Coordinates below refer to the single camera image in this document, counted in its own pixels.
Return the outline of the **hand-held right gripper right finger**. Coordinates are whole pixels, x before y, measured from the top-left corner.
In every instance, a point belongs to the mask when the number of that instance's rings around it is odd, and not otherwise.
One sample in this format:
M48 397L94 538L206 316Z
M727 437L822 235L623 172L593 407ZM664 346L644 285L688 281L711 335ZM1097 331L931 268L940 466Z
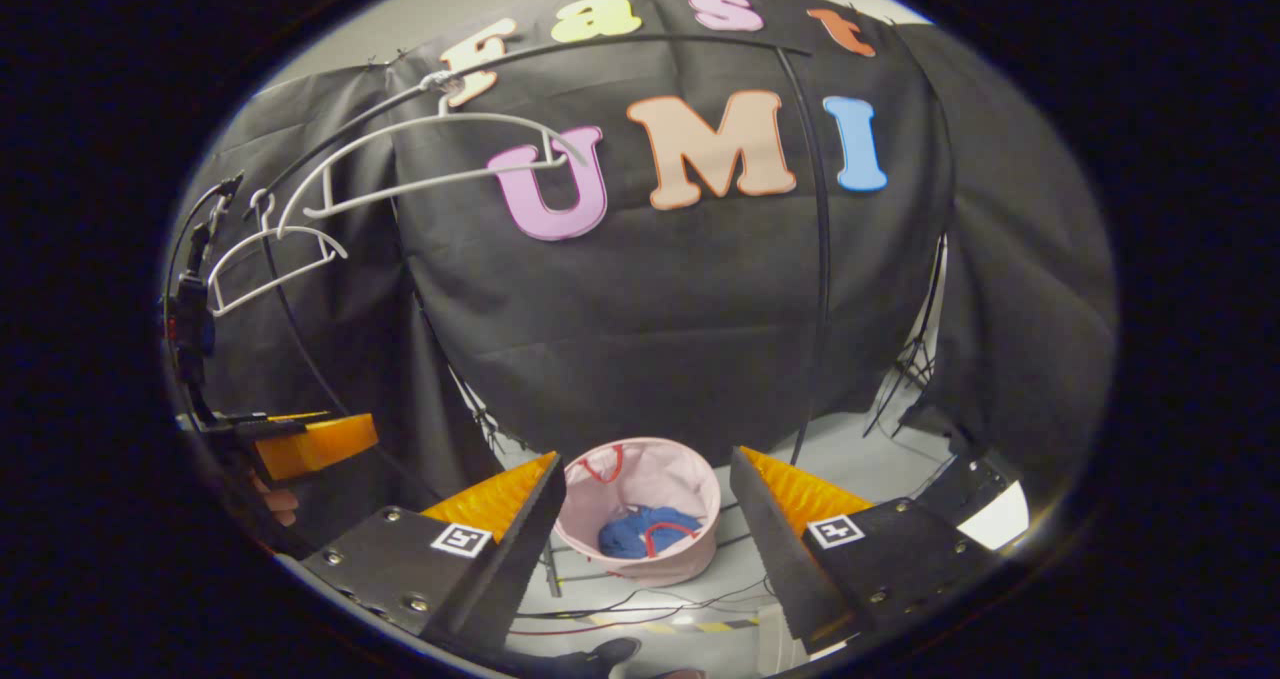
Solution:
M855 653L899 641L950 610L998 555L913 498L865 500L739 446L730 484L790 634L806 650Z

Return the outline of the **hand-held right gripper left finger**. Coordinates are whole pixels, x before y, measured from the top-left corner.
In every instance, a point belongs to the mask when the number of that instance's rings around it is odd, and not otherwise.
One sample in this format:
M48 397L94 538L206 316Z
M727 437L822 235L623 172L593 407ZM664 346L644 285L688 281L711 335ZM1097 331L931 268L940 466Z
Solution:
M374 511L300 565L303 577L416 641L498 652L566 497L543 454L422 511Z

